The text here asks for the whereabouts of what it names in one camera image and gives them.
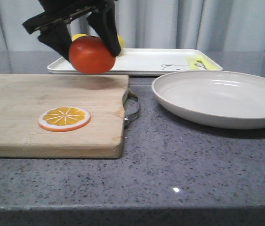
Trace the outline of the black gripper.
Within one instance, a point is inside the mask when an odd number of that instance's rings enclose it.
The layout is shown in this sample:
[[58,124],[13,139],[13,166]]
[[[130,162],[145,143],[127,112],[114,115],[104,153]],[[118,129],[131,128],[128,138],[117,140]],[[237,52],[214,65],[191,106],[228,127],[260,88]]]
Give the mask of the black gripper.
[[88,24],[96,31],[113,57],[121,47],[115,22],[113,0],[40,0],[44,12],[26,20],[23,27],[29,34],[40,30],[38,40],[69,60],[72,39],[67,25],[89,13]]

